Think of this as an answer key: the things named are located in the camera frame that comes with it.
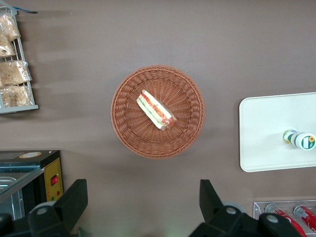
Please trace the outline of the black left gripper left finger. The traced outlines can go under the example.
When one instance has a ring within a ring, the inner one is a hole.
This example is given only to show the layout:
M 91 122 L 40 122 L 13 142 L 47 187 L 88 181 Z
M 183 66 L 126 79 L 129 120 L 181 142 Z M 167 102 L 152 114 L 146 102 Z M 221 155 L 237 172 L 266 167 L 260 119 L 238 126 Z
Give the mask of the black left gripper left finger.
M 0 215 L 2 237 L 70 237 L 88 205 L 87 181 L 77 179 L 53 204 L 42 203 L 25 217 Z

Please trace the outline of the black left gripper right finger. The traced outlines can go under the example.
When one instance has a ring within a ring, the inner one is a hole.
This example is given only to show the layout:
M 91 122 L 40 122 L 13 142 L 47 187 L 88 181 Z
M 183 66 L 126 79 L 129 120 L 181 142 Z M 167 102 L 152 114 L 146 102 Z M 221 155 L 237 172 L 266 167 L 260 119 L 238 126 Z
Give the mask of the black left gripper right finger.
M 300 237 L 290 222 L 277 214 L 262 214 L 258 220 L 231 205 L 223 205 L 209 180 L 200 180 L 199 206 L 204 222 L 191 237 Z

